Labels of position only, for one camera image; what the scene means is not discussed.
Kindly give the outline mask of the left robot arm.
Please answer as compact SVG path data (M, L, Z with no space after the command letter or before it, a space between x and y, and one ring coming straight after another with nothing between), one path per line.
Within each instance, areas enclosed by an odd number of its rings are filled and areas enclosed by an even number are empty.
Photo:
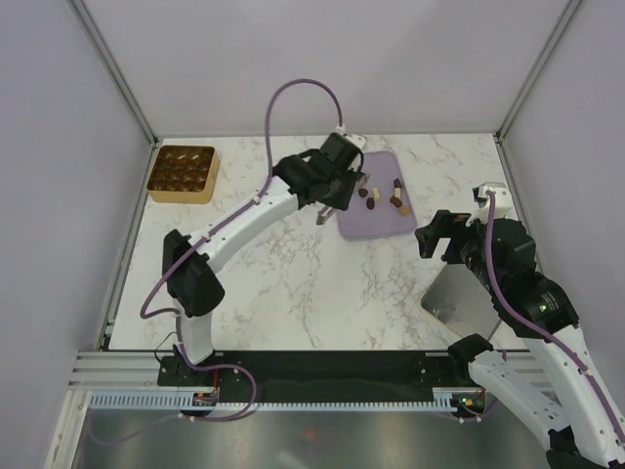
M320 224L333 212L347 210L355 185L364 180L365 145L362 136L334 132L320 148L277 161L259 190L205 229L168 235L163 268L176 268L167 291L183 308L177 328L186 355L179 372L190 384L205 384L214 371L212 312L226 293L217 274L262 231L308 205L323 205Z

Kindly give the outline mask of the gold chocolate box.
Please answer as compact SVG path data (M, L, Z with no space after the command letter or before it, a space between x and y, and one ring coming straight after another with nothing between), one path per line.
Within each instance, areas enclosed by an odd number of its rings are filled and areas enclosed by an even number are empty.
M157 153L146 190L155 203L207 204L220 163L213 147L165 145Z

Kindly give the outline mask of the steel tray lid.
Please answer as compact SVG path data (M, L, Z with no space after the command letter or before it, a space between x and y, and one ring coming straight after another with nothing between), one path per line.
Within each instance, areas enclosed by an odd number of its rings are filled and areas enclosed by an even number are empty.
M461 337L477 333L490 339L499 325L490 295L463 265L446 265L421 306Z

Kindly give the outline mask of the lilac plastic tray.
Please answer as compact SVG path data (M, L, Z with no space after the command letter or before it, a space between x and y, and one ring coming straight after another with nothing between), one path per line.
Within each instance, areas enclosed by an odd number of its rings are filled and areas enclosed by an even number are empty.
M388 150L378 150L364 155L362 170L369 175L363 189L368 190L366 197L354 193L349 208L336 215L339 234L347 241L361 241L410 235L417 228L417 219L412 208L407 186L399 167L396 155ZM400 179L402 205L410 208L408 215L402 215L390 203L395 196L394 180ZM372 195L373 188L379 191L379 199ZM375 207L369 210L366 200L373 198Z

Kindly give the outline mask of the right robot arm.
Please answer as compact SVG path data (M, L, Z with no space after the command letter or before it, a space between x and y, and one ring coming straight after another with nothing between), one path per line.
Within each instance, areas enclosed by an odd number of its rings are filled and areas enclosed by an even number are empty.
M535 242L521 222L471 220L439 210L416 230L422 258L447 240L448 265L465 266L488 292L494 310L542 367L555 393L547 398L512 370L478 334L449 347L449 379L480 385L533 434L553 468L621 468L624 416L598 375L579 317L564 290L540 274Z

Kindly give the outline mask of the aluminium frame rail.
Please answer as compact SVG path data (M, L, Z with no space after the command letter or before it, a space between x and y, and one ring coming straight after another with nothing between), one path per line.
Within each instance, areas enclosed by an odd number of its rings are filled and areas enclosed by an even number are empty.
M70 389L145 390L157 386L160 365L151 352L80 352Z

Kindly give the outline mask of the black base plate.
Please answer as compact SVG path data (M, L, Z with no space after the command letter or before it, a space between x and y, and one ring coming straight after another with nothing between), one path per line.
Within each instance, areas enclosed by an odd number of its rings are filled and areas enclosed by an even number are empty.
M475 388L446 352L218 351L204 366L236 364L251 372L257 399L378 401L428 399L435 388Z

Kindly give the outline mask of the steel slotted tongs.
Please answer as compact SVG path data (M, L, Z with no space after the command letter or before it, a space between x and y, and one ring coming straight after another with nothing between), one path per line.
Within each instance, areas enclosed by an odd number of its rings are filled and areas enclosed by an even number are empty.
M358 177L356 179L353 193L357 193L360 189L362 189L366 183L368 182L369 175L363 172L358 173ZM336 208L324 206L317 212L317 217L315 223L318 226L324 225L337 211Z

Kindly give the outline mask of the left aluminium corner post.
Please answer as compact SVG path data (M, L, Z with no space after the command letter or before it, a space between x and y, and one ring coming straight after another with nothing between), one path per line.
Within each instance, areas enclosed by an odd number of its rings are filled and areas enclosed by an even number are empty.
M133 120L137 124L141 134L148 144L152 148L155 148L158 143L158 137L152 129L152 126L149 124L141 105L124 76L117 59L107 44L104 34L87 5L87 2L83 0L67 0L66 4L76 16L83 32L86 34L88 41L96 52L99 61L103 65L105 72L111 79L114 88L133 117Z

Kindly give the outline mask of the right aluminium corner post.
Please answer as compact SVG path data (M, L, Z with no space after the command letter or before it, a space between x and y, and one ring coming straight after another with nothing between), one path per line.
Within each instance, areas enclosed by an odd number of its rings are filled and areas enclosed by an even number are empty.
M556 53L560 43L577 17L579 11L585 4L586 2L583 0L568 0L565 2L561 13L541 47L538 56L533 62L528 74L521 84L521 87L516 93L511 106L506 112L502 123L493 134L494 141L497 145L503 144L533 88Z

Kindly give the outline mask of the aluminium corner post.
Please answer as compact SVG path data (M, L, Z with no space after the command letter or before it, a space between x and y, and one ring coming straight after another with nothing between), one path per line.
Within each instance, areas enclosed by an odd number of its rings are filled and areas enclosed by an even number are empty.
M149 124L141 105L124 76L117 59L107 44L104 34L87 5L87 2L83 0L67 0L66 4L76 16L83 32L86 34L88 41L96 52L99 61L103 65L105 72L111 79L114 88L133 117L133 120L137 124L141 134L148 144L152 148L155 148L158 143L158 137L152 129L152 126Z
M516 93L511 106L506 112L502 123L493 134L494 141L497 145L503 144L533 88L556 53L560 43L577 17L579 11L585 4L586 2L583 0L568 0L565 2L561 13L541 47L538 56L533 62L528 74L521 84L521 87Z

